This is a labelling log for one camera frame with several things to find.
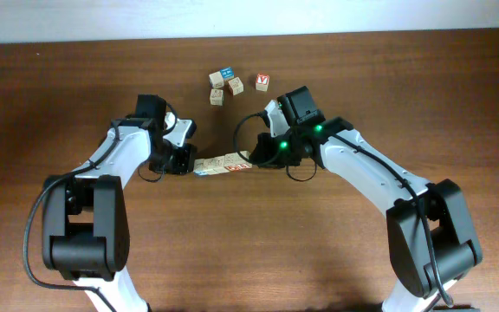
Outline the block with bird picture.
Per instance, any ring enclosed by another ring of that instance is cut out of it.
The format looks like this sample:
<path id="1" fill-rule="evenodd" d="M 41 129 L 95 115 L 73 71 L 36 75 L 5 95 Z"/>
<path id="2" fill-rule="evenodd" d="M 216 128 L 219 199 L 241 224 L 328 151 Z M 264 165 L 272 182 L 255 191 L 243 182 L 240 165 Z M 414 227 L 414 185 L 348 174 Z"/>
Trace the block with bird picture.
<path id="1" fill-rule="evenodd" d="M 207 171 L 207 175 L 215 175 L 217 174 L 214 169 L 213 169 L 213 159 L 214 158 L 211 158 L 211 159 L 205 159 L 204 160 L 204 166 L 205 166 L 205 169 Z"/>

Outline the block with red letter side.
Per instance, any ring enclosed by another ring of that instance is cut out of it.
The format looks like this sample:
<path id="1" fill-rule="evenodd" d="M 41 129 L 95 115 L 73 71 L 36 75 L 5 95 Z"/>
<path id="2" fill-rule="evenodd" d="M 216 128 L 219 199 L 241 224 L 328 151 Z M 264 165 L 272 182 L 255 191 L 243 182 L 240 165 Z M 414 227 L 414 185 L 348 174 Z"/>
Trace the block with red letter side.
<path id="1" fill-rule="evenodd" d="M 250 163 L 250 153 L 248 151 L 240 151 L 236 153 L 237 156 L 237 166 L 241 169 L 248 169 L 252 167 Z"/>

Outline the block with red I and fish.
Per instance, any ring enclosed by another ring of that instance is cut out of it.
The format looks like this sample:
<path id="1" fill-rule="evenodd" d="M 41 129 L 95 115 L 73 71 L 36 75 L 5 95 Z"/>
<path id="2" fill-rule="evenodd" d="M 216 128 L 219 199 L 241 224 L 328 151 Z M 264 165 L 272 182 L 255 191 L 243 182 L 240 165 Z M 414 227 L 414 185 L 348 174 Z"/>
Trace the block with red I and fish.
<path id="1" fill-rule="evenodd" d="M 224 168 L 228 171 L 238 170 L 238 165 L 243 163 L 243 159 L 237 153 L 228 153 L 224 155 Z"/>

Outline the block with butterfly picture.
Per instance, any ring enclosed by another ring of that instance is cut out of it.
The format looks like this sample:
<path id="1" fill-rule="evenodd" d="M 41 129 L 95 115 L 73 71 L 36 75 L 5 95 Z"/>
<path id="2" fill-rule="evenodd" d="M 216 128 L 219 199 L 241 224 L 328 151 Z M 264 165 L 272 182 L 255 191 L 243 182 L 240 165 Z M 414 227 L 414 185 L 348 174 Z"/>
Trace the block with butterfly picture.
<path id="1" fill-rule="evenodd" d="M 217 174 L 229 172 L 229 170 L 225 167 L 224 161 L 224 156 L 218 156 L 213 159 L 213 169 Z"/>

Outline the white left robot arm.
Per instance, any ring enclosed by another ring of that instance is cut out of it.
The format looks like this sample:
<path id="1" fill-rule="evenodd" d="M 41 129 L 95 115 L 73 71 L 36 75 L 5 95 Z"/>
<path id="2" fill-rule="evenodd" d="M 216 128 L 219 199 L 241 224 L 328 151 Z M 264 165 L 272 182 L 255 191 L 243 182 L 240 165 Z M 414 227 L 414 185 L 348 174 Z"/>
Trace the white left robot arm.
<path id="1" fill-rule="evenodd" d="M 42 211 L 42 260 L 85 292 L 99 311 L 148 311 L 126 262 L 130 233 L 124 189 L 143 164 L 160 176 L 191 172 L 197 126 L 173 114 L 114 120 L 94 154 L 52 176 L 33 205 Z"/>

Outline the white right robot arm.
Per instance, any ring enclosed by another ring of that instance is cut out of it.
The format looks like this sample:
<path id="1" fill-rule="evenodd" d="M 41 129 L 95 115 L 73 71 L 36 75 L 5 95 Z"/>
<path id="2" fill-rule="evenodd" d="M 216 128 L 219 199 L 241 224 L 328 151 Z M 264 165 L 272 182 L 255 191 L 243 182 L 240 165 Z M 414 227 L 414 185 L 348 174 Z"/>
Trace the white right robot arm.
<path id="1" fill-rule="evenodd" d="M 289 169 L 310 158 L 368 199 L 386 219 L 397 282 L 381 311 L 455 307 L 449 290 L 483 260 L 461 188 L 419 177 L 373 148 L 351 123 L 328 120 L 311 100 L 281 97 L 256 113 L 268 128 L 249 159 Z"/>

